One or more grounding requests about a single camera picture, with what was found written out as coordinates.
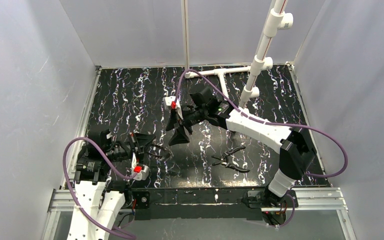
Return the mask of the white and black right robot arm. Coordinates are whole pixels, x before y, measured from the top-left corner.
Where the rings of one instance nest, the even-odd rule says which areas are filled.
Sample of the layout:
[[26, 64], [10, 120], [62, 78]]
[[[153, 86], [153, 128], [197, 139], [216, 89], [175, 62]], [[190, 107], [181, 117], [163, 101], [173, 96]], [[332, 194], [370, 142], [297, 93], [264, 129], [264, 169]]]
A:
[[304, 176], [317, 155], [306, 128], [273, 125], [242, 108], [235, 109], [227, 99], [216, 97], [208, 86], [190, 96], [193, 105], [184, 108], [175, 96], [163, 99], [164, 108], [170, 111], [166, 130], [175, 130], [169, 145], [189, 143], [192, 127], [203, 121], [267, 145], [279, 154], [279, 165], [265, 190], [266, 198], [282, 198]]

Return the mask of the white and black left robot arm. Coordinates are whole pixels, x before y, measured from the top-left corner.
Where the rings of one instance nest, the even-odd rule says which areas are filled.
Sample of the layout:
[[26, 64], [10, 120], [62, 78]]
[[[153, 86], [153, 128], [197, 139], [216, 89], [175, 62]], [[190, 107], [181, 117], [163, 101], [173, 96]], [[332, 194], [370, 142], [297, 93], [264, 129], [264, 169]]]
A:
[[128, 195], [129, 181], [148, 177], [149, 167], [141, 161], [155, 138], [154, 134], [130, 132], [127, 141], [120, 141], [104, 127], [91, 129], [86, 137], [69, 142], [63, 153], [64, 161], [72, 144], [77, 141], [85, 144], [77, 156], [73, 180], [68, 170], [63, 170], [74, 201], [67, 239], [107, 240], [111, 235], [136, 239], [116, 225], [116, 218], [123, 207], [134, 208], [136, 204]]

